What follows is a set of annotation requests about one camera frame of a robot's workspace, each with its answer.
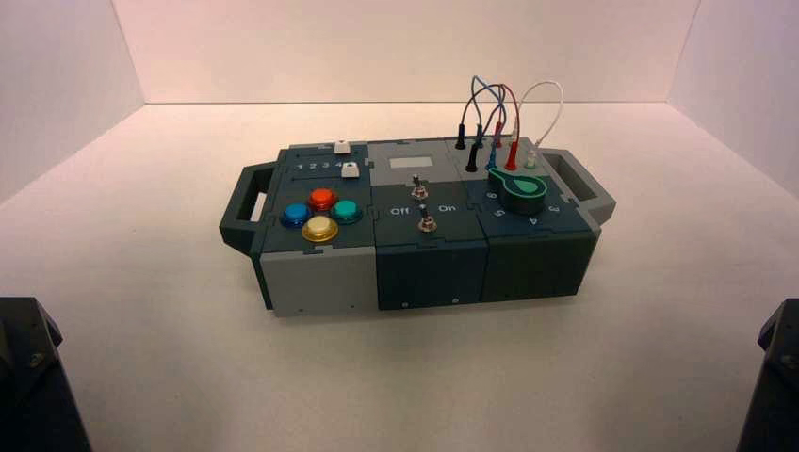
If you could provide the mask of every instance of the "control box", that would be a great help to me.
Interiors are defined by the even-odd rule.
[[[570,152],[518,151],[469,171],[455,137],[293,145],[242,171],[222,238],[278,316],[576,294],[615,201]]]

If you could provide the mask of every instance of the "small screen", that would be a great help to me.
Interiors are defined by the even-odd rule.
[[[391,168],[419,168],[431,167],[432,159],[429,157],[400,157],[389,158],[388,164]]]

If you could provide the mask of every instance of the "blue button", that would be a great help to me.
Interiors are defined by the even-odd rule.
[[[301,228],[310,217],[311,209],[303,203],[295,202],[285,208],[280,220],[287,228]]]

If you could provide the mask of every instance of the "white plug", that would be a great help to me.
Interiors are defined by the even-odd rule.
[[[357,179],[361,177],[361,171],[355,162],[347,162],[341,167],[341,177],[343,179]]]
[[[529,170],[535,168],[535,150],[533,149],[527,151],[527,163],[525,163],[525,168]]]

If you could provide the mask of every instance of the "white backdrop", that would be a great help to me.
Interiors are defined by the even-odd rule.
[[[669,102],[799,196],[799,3],[704,0]]]
[[[0,0],[0,202],[143,104],[110,0]]]
[[[666,99],[697,1],[114,3],[151,103],[458,101],[472,73],[643,102]]]

